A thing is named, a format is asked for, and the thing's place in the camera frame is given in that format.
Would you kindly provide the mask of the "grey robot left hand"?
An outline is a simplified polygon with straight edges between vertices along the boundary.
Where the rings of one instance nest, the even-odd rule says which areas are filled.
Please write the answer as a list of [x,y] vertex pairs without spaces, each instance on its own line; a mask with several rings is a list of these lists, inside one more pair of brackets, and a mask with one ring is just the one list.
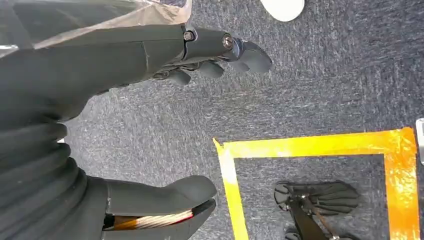
[[3,240],[187,240],[216,207],[202,175],[164,187],[88,176],[60,139],[88,100],[148,79],[220,75],[218,61],[265,73],[256,44],[183,25],[92,32],[0,59],[0,237]]

